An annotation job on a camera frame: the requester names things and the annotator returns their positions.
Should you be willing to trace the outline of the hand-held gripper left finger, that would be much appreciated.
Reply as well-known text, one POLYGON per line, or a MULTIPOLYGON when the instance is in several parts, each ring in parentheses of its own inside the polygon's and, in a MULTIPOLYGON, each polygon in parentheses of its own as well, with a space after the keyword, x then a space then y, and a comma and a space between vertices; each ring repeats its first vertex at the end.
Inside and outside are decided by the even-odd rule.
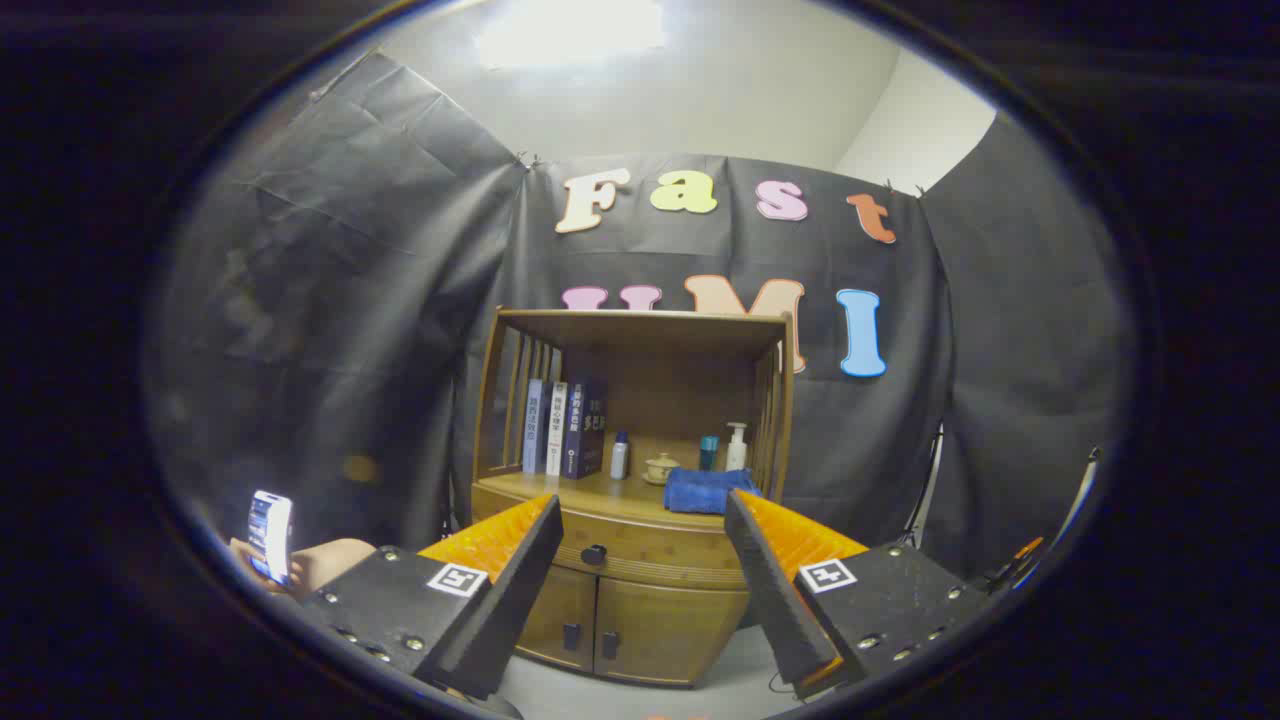
POLYGON ((561 501, 541 495, 416 553, 383 546, 307 594, 319 629, 420 682, 485 700, 561 546, 561 501))

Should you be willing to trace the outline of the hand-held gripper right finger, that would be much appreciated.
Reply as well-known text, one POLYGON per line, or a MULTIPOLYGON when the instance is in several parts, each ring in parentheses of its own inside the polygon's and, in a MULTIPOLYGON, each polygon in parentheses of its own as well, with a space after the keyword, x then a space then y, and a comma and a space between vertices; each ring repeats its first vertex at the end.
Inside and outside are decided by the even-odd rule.
POLYGON ((724 532, 780 678, 801 698, 891 673, 989 607, 915 548, 867 547, 744 489, 727 495, 724 532))

